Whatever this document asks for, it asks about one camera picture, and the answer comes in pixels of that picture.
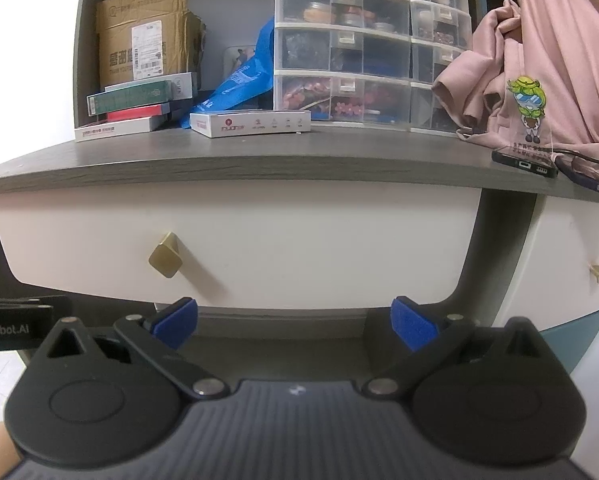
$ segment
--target cartoon figure with green hair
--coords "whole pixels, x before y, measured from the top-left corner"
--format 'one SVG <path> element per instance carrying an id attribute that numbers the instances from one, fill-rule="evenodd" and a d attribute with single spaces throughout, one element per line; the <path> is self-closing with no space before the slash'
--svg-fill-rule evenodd
<path id="1" fill-rule="evenodd" d="M 546 94 L 540 88 L 539 81 L 522 75 L 515 81 L 508 81 L 507 88 L 515 95 L 521 122 L 526 127 L 526 142 L 539 144 L 539 124 L 546 107 Z"/>

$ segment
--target pink jacket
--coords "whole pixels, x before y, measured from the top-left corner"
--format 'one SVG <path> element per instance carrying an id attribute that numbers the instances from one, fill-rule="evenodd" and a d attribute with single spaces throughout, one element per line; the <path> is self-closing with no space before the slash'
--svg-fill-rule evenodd
<path id="1" fill-rule="evenodd" d="M 518 1 L 486 14 L 474 50 L 439 75 L 434 92 L 457 124 L 486 130 L 469 142 L 501 148 L 525 142 L 534 125 L 521 120 L 523 97 L 509 83 L 528 76 L 545 95 L 540 131 L 555 148 L 599 159 L 599 0 Z"/>

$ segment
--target white box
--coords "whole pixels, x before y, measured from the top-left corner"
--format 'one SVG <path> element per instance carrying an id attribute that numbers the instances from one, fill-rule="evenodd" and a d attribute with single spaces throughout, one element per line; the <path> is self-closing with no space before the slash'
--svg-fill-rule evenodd
<path id="1" fill-rule="evenodd" d="M 74 129 L 74 140 L 102 139 L 103 137 L 116 137 L 119 135 L 141 134 L 152 132 L 164 124 L 166 116 L 156 115 L 152 117 L 140 117 L 138 119 L 126 119 L 125 121 L 113 121 L 112 123 L 100 121 L 95 124 L 87 124 Z"/>
<path id="2" fill-rule="evenodd" d="M 310 112 L 233 110 L 190 114 L 190 127 L 207 137 L 309 132 Z"/>
<path id="3" fill-rule="evenodd" d="M 106 86 L 103 90 L 110 92 L 119 90 L 120 88 L 129 88 L 131 86 L 142 85 L 153 81 L 171 81 L 172 82 L 172 100 L 179 101 L 181 99 L 192 99 L 197 96 L 197 74 L 195 72 L 183 72 L 180 74 L 160 75 L 157 77 L 149 77 L 147 79 L 139 79 L 137 81 L 128 81 L 116 85 Z"/>

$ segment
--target black circular cover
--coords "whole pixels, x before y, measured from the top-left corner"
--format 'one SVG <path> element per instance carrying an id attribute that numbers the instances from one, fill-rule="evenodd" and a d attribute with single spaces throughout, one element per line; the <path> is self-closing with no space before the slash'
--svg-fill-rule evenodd
<path id="1" fill-rule="evenodd" d="M 426 378 L 415 391 L 413 416 L 433 443 L 459 458 L 515 466 L 569 453 L 586 411 L 563 370 L 507 356 Z"/>
<path id="2" fill-rule="evenodd" d="M 177 390 L 156 371 L 76 355 L 25 373 L 4 418 L 15 443 L 37 460 L 95 468 L 155 446 L 174 429 L 180 409 Z"/>

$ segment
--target gold knob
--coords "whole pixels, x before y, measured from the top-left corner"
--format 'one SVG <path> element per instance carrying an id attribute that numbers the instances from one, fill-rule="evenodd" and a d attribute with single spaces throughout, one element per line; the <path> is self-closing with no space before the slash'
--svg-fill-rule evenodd
<path id="1" fill-rule="evenodd" d="M 177 252 L 177 236 L 174 233 L 168 233 L 159 242 L 148 258 L 148 263 L 166 278 L 172 278 L 177 273 L 182 267 L 182 258 Z"/>
<path id="2" fill-rule="evenodd" d="M 597 283 L 599 283 L 599 265 L 591 265 L 591 274 L 595 276 Z"/>

